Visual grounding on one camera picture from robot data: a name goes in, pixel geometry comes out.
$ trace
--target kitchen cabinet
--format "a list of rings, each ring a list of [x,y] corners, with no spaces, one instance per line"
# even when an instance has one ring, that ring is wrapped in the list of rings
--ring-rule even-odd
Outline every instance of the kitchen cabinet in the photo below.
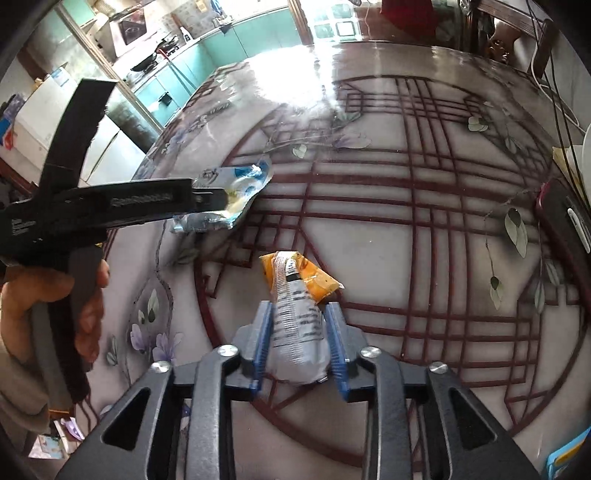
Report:
[[[143,85],[135,94],[162,126],[166,125],[180,109],[170,92],[166,91],[157,77]]]
[[[268,23],[274,29],[281,48],[295,47],[301,45],[300,34],[289,8],[284,8],[269,14]]]
[[[212,58],[209,56],[204,45],[197,43],[189,47],[174,59],[174,64],[183,71],[183,66],[187,68],[195,81],[195,89],[209,77],[216,69]]]
[[[234,25],[234,32],[247,57],[281,48],[281,43],[272,25],[273,18],[274,16],[271,14],[261,15]]]
[[[95,17],[86,0],[62,0],[61,3],[78,25],[84,25]]]
[[[276,48],[301,45],[300,35],[289,9],[239,22],[233,29],[247,57]]]
[[[233,28],[226,34],[221,31],[209,35],[202,41],[216,67],[246,60],[247,56]]]
[[[171,66],[158,72],[156,78],[160,82],[160,85],[164,87],[164,90],[173,98],[174,103],[181,108],[184,107],[184,104],[187,103],[187,100],[189,100],[189,97],[194,92],[193,88],[183,79],[182,75]]]
[[[164,65],[135,94],[164,126],[216,68],[295,45],[301,40],[288,8],[257,15],[237,22],[226,34],[218,30],[181,49],[171,61],[182,74]],[[166,93],[169,99],[163,98]]]

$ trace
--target finger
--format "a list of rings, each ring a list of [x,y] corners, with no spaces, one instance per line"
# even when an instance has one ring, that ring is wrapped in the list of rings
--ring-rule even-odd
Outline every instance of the finger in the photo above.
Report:
[[[49,268],[23,268],[20,274],[2,288],[2,317],[20,321],[34,303],[50,303],[67,297],[74,278]]]
[[[78,324],[84,333],[90,333],[104,315],[103,291],[97,288],[90,300],[82,308]]]
[[[105,260],[101,260],[99,269],[96,273],[96,286],[99,288],[106,288],[109,285],[109,279],[111,278],[111,270],[109,264]]]
[[[102,333],[102,325],[98,322],[90,333],[78,332],[74,339],[74,345],[78,353],[90,363],[96,360],[99,350],[99,339]]]

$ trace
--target purple flower print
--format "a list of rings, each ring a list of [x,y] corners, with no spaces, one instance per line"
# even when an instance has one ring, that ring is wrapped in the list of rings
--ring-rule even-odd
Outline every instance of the purple flower print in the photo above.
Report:
[[[182,333],[177,333],[172,342],[168,340],[166,333],[159,333],[156,336],[156,347],[152,350],[152,356],[155,362],[166,361],[173,365],[176,364],[174,350],[183,339]]]
[[[139,325],[137,323],[134,323],[131,326],[131,332],[129,334],[129,338],[131,340],[131,346],[134,348],[134,350],[144,353],[148,349],[148,347],[144,341],[142,331],[139,329]]]

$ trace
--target glass table top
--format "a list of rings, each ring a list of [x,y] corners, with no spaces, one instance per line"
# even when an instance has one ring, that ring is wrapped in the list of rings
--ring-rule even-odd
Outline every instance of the glass table top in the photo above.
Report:
[[[165,222],[112,235],[101,341],[106,354],[114,336],[121,361],[102,355],[89,374],[95,409],[149,365],[129,342],[134,324],[147,342],[182,333],[176,362],[196,361],[269,299],[258,257],[298,250],[345,286],[337,299],[370,344],[410,363],[448,363],[541,468],[586,427],[591,390],[577,288],[540,277],[540,262],[562,271],[532,211],[556,174],[553,131],[551,103],[527,75],[446,48],[321,44],[218,69],[137,178],[261,159],[274,177],[194,264],[176,263],[182,239]],[[505,231],[511,207],[524,255]],[[154,291],[157,318],[138,323]],[[235,408],[239,478],[357,478],[365,410],[341,402],[331,381],[268,379],[253,407]],[[420,449],[413,455],[419,465]]]

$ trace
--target tiled wall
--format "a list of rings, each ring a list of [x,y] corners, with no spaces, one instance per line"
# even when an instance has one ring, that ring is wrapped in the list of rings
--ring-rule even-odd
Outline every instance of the tiled wall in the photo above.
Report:
[[[217,14],[211,9],[209,0],[202,0],[207,11],[201,12],[195,0],[155,0],[144,9],[146,20],[157,28],[178,35],[179,45],[184,45],[180,29],[173,20],[173,14],[185,26],[193,38],[200,37],[213,29],[212,20]]]

